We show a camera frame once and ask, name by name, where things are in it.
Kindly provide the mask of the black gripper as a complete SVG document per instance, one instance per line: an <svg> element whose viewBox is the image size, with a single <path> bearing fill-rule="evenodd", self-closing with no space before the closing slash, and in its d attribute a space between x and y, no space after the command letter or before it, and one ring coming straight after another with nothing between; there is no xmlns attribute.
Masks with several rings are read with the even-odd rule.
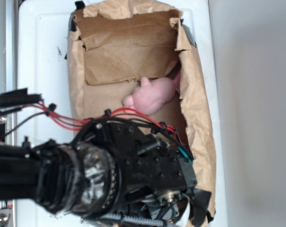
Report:
<svg viewBox="0 0 286 227"><path fill-rule="evenodd" d="M76 135L73 213L101 226L178 227L194 215L193 158L164 124L102 116Z"/></svg>

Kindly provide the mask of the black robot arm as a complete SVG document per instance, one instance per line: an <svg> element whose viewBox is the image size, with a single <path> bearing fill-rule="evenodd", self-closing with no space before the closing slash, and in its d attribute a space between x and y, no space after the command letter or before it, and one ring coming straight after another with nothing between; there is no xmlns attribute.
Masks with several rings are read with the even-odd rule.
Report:
<svg viewBox="0 0 286 227"><path fill-rule="evenodd" d="M110 226L175 226L194 220L192 157L164 125L91 120L70 143L0 144L0 200L31 199Z"/></svg>

